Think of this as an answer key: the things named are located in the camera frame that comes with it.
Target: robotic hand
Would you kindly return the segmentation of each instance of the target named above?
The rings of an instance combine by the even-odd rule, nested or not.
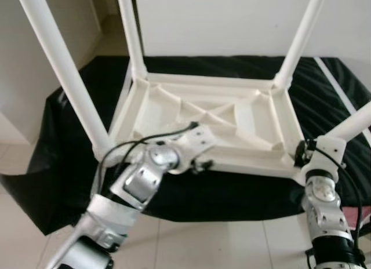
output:
[[[94,195],[47,269],[64,265],[73,269],[113,268],[110,253],[118,250],[128,229],[156,194],[162,175],[197,166],[195,158],[215,142],[209,128],[198,126],[177,140],[147,145],[110,187],[109,195]],[[300,177],[306,179],[302,206],[307,212],[316,269],[362,268],[364,257],[354,245],[335,192],[339,179],[336,164],[341,162],[345,146],[342,139],[320,136],[315,144],[301,143],[297,150]]]
[[[329,136],[319,136],[316,142],[298,147],[299,160],[310,159],[300,176],[306,179],[302,206],[307,213],[316,269],[358,269],[363,268],[365,260],[354,244],[335,192],[337,164],[341,164],[345,147],[344,140]]]
[[[195,159],[215,142],[208,127],[197,126],[177,140],[147,145],[110,187],[109,195],[93,196],[86,213],[47,269],[113,268],[110,253],[118,250],[128,229],[157,193],[163,174],[179,174],[190,167],[206,168],[210,162],[197,163]]]

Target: white plastic table leg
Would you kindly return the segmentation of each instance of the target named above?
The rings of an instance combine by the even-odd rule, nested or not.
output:
[[[315,22],[321,11],[325,0],[310,0],[305,10],[305,14],[300,22],[299,28],[296,31],[294,40],[290,49],[283,61],[281,69],[274,78],[274,84],[277,88],[289,88],[292,80],[292,75],[295,71],[300,56],[303,54],[305,45],[307,44],[310,34],[314,28]]]
[[[326,135],[350,141],[369,126],[371,126],[371,102],[365,104]]]
[[[126,41],[128,43],[129,56],[132,63],[133,79],[146,79],[148,72],[143,61],[132,0],[118,0],[118,3],[120,6]]]
[[[114,146],[83,84],[46,0],[19,0],[36,36],[101,160]]]

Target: black plastic sheet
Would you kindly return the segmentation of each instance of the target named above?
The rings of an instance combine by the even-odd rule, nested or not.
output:
[[[323,59],[356,108],[370,93],[340,60]],[[150,72],[272,79],[283,57],[147,57]],[[97,57],[81,77],[108,129],[128,65],[127,57]],[[289,90],[306,138],[322,135],[349,116],[314,59],[302,58]],[[344,156],[364,205],[371,203],[371,149],[362,135]],[[74,224],[89,203],[97,167],[91,143],[62,89],[46,101],[41,135],[25,175],[0,181],[38,228],[48,234]],[[105,189],[114,181],[108,171]],[[340,174],[337,191],[344,206],[355,206],[349,182]],[[277,177],[206,172],[165,175],[145,213],[174,221],[265,220],[302,212],[303,188]]]

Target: tile floor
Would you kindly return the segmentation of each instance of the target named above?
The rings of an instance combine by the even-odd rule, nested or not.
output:
[[[95,55],[127,55],[119,17],[103,24]],[[0,144],[0,172],[24,173],[34,146]],[[44,237],[0,185],[0,268],[42,269],[71,233]],[[371,242],[362,238],[364,250]],[[305,269],[310,247],[305,215],[269,221],[174,223],[142,216],[114,254],[124,269]]]

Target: black cloth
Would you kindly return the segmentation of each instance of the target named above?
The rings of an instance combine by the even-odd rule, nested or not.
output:
[[[214,77],[272,79],[283,57],[146,57],[150,72]],[[355,108],[370,93],[338,59],[323,59]],[[128,65],[127,57],[97,57],[81,77],[108,129]],[[302,58],[289,90],[305,138],[322,135],[349,116],[314,59]],[[364,205],[371,203],[371,149],[360,134],[347,144],[347,171]],[[39,229],[48,234],[74,224],[89,203],[96,171],[91,143],[62,89],[46,101],[41,135],[25,175],[1,175],[0,181]],[[105,188],[114,181],[108,170]],[[337,191],[344,206],[357,202],[340,173]],[[290,179],[206,172],[165,175],[145,213],[174,221],[265,220],[302,212],[303,188]]]

